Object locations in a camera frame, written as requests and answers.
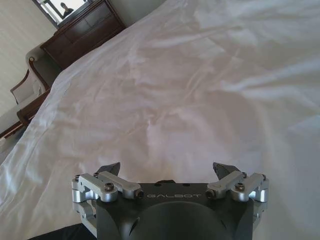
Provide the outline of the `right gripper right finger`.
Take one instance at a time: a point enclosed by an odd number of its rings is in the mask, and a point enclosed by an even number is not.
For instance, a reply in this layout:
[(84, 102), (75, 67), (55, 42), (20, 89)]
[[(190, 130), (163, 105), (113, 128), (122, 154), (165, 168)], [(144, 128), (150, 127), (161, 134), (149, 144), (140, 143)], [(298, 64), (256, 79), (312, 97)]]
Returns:
[(208, 199), (225, 198), (227, 193), (236, 202), (253, 200), (253, 226), (261, 221), (262, 213), (268, 207), (269, 179), (261, 173), (248, 176), (233, 165), (213, 163), (213, 170), (218, 177), (217, 182), (207, 184), (205, 195)]

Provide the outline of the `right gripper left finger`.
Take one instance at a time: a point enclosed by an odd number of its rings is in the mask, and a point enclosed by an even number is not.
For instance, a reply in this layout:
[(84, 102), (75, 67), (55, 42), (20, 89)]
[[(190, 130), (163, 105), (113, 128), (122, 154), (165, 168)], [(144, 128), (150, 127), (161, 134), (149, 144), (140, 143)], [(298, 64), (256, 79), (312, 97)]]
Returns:
[(94, 174), (76, 175), (71, 182), (72, 207), (80, 214), (82, 224), (90, 231), (97, 231), (97, 218), (88, 201), (101, 200), (112, 203), (121, 194), (123, 198), (138, 200), (144, 197), (140, 184), (118, 176), (120, 163), (102, 166)]

